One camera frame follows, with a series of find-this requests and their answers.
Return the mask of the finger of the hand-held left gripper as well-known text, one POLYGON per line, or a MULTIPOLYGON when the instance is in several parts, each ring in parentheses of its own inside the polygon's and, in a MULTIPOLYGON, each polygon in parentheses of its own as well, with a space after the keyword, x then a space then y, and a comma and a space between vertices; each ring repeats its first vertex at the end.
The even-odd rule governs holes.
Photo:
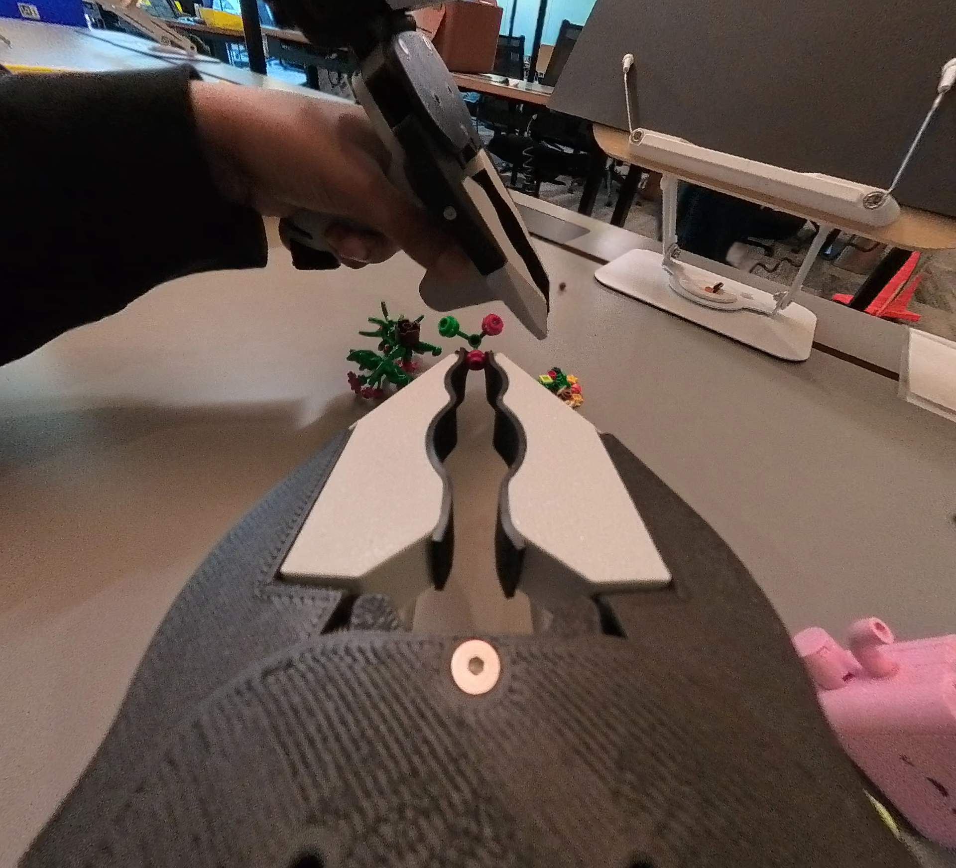
POLYGON ((489 224, 506 263, 508 281, 505 302, 523 321, 547 321, 551 309, 551 281, 535 248, 529 230, 501 180, 487 151, 476 156, 476 185, 490 206, 489 224))
POLYGON ((545 339, 547 321, 523 321, 524 315, 515 315, 508 304, 508 281, 504 279, 505 256, 492 234, 489 224, 490 205, 484 193, 477 188, 476 176, 464 176, 461 184, 449 185, 448 203, 433 195, 432 204, 438 204, 441 217, 451 239, 470 260, 462 276, 448 280, 436 271, 425 273, 420 295, 425 305, 436 312, 449 312, 498 300, 533 336, 545 339))

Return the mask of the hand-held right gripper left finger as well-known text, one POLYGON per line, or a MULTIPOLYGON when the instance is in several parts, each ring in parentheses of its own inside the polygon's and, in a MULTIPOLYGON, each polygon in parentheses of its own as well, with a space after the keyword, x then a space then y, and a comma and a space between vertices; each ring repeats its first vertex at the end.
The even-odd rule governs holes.
POLYGON ((358 420, 279 568, 283 581, 382 595, 397 609, 442 590, 454 553, 460 357, 440 360, 358 420))

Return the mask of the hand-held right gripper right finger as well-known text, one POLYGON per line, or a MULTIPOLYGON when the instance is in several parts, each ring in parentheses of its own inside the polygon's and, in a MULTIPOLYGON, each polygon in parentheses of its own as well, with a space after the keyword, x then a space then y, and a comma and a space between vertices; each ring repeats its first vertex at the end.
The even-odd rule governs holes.
POLYGON ((668 591, 673 575, 601 433, 503 354, 485 365, 492 446, 505 466, 494 558, 531 631, 608 596, 668 591))

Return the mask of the toy stem with magenta flowers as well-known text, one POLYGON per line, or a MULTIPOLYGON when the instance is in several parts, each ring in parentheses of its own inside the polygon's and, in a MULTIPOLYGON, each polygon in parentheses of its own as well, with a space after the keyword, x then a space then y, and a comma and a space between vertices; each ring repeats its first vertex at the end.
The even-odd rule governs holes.
POLYGON ((439 336, 446 339, 459 339, 467 346, 465 361, 471 371, 484 369, 487 358, 484 343, 489 338, 500 336, 504 329, 504 320, 495 313, 484 316, 480 330, 475 334, 466 333, 459 320, 452 315, 442 317, 437 324, 439 336))

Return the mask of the green toy plant brown pot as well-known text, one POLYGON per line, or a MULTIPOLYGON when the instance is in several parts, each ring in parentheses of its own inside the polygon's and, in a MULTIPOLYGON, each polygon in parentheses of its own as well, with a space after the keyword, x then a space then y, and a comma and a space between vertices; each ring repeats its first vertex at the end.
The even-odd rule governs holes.
POLYGON ((368 318, 369 329, 359 332, 375 346, 352 349, 346 358, 352 365, 347 382, 357 398, 377 403, 393 396, 414 382, 422 360, 436 360, 444 353, 424 340, 423 321, 423 315, 393 315, 386 301, 380 302, 377 316, 368 318))

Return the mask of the person's left forearm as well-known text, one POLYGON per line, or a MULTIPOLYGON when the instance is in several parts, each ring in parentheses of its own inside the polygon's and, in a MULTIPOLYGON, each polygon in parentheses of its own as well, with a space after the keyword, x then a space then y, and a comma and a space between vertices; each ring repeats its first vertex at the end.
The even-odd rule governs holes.
POLYGON ((164 283, 266 266, 263 219, 213 180, 193 82, 2 71, 2 364, 164 283))

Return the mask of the person's left hand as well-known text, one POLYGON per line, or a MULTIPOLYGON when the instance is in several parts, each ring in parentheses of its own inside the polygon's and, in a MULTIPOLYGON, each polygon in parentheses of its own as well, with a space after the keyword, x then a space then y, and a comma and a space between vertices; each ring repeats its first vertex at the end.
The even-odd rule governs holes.
POLYGON ((472 262, 388 178, 390 154, 363 109, 305 93, 193 80, 197 133, 221 195, 262 217, 332 219, 341 264, 380 264, 402 251, 448 281, 472 262))

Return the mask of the brown paper bag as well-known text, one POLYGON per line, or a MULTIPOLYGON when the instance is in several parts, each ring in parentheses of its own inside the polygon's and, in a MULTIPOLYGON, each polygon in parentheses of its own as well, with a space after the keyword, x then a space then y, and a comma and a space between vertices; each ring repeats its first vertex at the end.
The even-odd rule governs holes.
POLYGON ((503 17, 497 0, 450 1, 412 16, 450 73, 492 72, 503 17))

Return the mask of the pile of small toy pieces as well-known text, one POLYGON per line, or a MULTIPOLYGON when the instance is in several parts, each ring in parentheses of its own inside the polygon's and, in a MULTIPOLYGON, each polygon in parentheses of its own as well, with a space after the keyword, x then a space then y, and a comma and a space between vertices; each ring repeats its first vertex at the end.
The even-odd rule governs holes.
POLYGON ((579 409, 583 405, 583 391, 579 380, 572 374, 552 368, 540 374, 537 381, 568 407, 579 409))

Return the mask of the black board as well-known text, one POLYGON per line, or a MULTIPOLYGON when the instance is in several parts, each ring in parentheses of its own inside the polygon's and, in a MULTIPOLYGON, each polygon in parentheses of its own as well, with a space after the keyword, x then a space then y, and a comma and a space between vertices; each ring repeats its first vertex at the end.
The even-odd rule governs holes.
POLYGON ((597 0, 549 100, 609 155, 843 229, 954 218, 954 0, 597 0))

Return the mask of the red object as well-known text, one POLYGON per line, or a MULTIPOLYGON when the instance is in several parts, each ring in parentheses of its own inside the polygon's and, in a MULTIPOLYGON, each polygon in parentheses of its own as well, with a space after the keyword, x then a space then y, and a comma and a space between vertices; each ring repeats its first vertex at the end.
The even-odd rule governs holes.
POLYGON ((854 294, 837 293, 831 300, 880 319, 918 323, 922 316, 910 309, 910 302, 923 279, 922 257, 919 250, 891 248, 854 294))

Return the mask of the laminated paper sheet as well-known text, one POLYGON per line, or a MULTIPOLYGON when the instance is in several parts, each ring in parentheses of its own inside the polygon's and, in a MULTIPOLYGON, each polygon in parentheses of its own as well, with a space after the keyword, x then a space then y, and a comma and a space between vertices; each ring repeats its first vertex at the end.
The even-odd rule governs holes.
POLYGON ((955 421, 955 342, 909 328, 902 351, 899 397, 955 421))

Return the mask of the pink toy flower pot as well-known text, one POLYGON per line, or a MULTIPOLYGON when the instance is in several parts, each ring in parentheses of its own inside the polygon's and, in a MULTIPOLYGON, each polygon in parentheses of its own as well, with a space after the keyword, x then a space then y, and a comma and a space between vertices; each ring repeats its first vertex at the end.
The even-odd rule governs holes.
POLYGON ((955 636, 897 640, 877 618, 841 645, 810 627, 793 636, 838 742, 911 832, 955 847, 955 636))

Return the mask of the blue plastic bin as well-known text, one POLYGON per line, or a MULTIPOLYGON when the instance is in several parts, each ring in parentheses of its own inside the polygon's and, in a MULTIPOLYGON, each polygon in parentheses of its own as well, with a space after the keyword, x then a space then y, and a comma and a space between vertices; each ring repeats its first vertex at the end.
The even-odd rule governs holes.
POLYGON ((81 0, 1 0, 1 18, 87 28, 81 0))

